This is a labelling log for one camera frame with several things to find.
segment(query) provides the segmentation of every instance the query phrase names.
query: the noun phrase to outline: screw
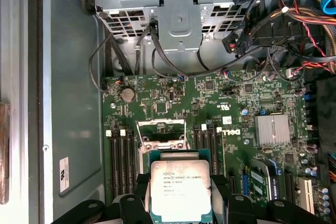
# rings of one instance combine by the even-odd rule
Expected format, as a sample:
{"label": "screw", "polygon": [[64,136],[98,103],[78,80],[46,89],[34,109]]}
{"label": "screw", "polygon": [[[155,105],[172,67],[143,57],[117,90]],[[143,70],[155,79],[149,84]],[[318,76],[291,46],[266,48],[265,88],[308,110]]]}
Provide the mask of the screw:
{"label": "screw", "polygon": [[240,195],[238,195],[238,196],[236,196],[236,197],[235,197],[235,199],[236,199],[236,200],[239,200],[239,201],[243,201],[243,200],[244,200],[244,197],[243,197],[243,196],[240,196]]}
{"label": "screw", "polygon": [[285,206],[285,204],[281,201],[275,201],[274,205],[276,205],[277,207],[284,207]]}
{"label": "screw", "polygon": [[42,147],[42,150],[43,150],[44,152],[46,152],[47,150],[49,150],[49,146],[48,146],[48,145],[44,145],[44,146]]}

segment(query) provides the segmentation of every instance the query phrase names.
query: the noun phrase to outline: chip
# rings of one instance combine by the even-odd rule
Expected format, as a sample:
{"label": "chip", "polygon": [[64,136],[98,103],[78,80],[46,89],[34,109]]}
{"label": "chip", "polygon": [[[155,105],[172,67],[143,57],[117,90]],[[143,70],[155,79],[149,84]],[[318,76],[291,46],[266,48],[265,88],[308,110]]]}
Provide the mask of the chip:
{"label": "chip", "polygon": [[252,92],[253,92],[253,84],[246,84],[245,93],[252,93]]}
{"label": "chip", "polygon": [[215,85],[213,81],[207,81],[205,83],[205,90],[214,90],[215,89]]}
{"label": "chip", "polygon": [[285,154],[286,163],[294,163],[294,155],[293,154]]}

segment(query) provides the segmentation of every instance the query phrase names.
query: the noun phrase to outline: heatsink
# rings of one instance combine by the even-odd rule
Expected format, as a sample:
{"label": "heatsink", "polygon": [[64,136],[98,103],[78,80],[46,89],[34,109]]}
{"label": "heatsink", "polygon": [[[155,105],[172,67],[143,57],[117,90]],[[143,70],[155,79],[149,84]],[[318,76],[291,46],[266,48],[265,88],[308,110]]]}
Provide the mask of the heatsink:
{"label": "heatsink", "polygon": [[255,117],[259,145],[283,145],[290,142],[288,115]]}

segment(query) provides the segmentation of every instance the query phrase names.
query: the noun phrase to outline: blue wire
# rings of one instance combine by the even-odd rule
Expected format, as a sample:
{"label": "blue wire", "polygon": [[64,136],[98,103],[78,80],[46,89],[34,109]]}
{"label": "blue wire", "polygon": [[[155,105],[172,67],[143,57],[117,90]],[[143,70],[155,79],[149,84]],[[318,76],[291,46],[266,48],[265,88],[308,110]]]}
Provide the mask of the blue wire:
{"label": "blue wire", "polygon": [[322,0],[321,1],[321,9],[323,10],[325,14],[328,14],[328,15],[336,14],[336,7],[330,7],[330,8],[327,7],[327,5],[329,5],[331,1],[332,0]]}

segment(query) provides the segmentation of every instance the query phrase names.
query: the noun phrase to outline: capacitor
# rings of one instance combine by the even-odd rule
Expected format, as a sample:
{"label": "capacitor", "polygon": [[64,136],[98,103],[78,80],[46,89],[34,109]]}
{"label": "capacitor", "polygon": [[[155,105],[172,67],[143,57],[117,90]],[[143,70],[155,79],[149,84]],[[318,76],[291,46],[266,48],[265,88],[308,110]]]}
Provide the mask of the capacitor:
{"label": "capacitor", "polygon": [[328,207],[320,206],[319,210],[320,210],[320,212],[324,212],[327,215],[330,214],[330,209]]}
{"label": "capacitor", "polygon": [[242,111],[240,113],[242,115],[247,115],[248,114],[248,110],[247,109],[242,109]]}
{"label": "capacitor", "polygon": [[307,147],[316,149],[317,145],[316,144],[307,144]]}
{"label": "capacitor", "polygon": [[329,200],[328,194],[319,193],[319,198],[323,200]]}
{"label": "capacitor", "polygon": [[273,81],[277,77],[276,73],[271,73],[270,75],[267,76],[268,81]]}
{"label": "capacitor", "polygon": [[318,191],[323,194],[327,194],[329,190],[323,186],[319,186]]}
{"label": "capacitor", "polygon": [[121,91],[120,98],[127,103],[133,102],[135,99],[134,90],[131,88],[125,88]]}
{"label": "capacitor", "polygon": [[296,97],[301,97],[305,94],[305,92],[303,90],[298,90],[298,91],[295,91],[294,93],[294,96]]}
{"label": "capacitor", "polygon": [[311,153],[311,154],[316,154],[317,152],[319,152],[318,149],[314,149],[314,148],[307,148],[306,151]]}
{"label": "capacitor", "polygon": [[304,171],[305,171],[305,173],[307,173],[307,174],[310,174],[310,173],[311,173],[311,169],[310,169],[310,168],[306,168]]}
{"label": "capacitor", "polygon": [[324,206],[324,207],[329,207],[330,206],[329,201],[325,201],[323,199],[319,200],[319,204],[322,205],[322,206]]}
{"label": "capacitor", "polygon": [[317,166],[314,166],[314,165],[310,165],[309,168],[312,170],[317,170]]}
{"label": "capacitor", "polygon": [[317,176],[317,172],[315,170],[312,170],[310,172],[310,176],[316,177]]}
{"label": "capacitor", "polygon": [[308,164],[308,160],[305,159],[305,158],[302,159],[302,160],[301,160],[301,164],[302,164],[302,165],[307,165],[307,164]]}

